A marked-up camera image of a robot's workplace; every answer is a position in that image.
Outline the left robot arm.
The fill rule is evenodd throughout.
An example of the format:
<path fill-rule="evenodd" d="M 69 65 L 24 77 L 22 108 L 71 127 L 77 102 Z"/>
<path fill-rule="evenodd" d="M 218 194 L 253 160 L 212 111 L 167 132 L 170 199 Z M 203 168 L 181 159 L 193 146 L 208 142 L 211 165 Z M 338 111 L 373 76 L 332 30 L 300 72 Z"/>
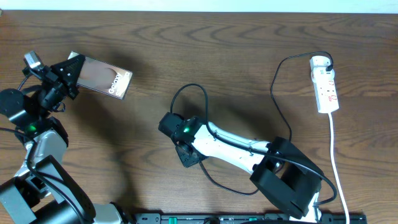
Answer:
<path fill-rule="evenodd" d="M 65 111 L 75 99 L 85 62 L 77 55 L 50 67 L 31 51 L 25 55 L 26 78 L 39 85 L 1 91 L 1 114 L 15 125 L 12 133 L 27 151 L 21 168 L 1 185 L 1 203 L 14 223 L 135 223 L 120 206 L 93 204 L 62 167 L 68 134 L 51 114 Z"/>

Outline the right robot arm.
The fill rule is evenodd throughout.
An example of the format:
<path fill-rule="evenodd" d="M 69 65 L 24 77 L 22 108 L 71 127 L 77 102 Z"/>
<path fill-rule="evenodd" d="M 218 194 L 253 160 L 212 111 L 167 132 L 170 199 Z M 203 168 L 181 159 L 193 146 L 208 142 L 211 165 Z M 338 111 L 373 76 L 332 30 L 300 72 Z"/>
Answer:
<path fill-rule="evenodd" d="M 291 220 L 320 219 L 315 204 L 323 172 L 290 141 L 246 139 L 199 117 L 183 119 L 170 112 L 160 120 L 159 131 L 175 144 L 184 167 L 209 157 L 221 159 L 249 173 L 257 189 Z"/>

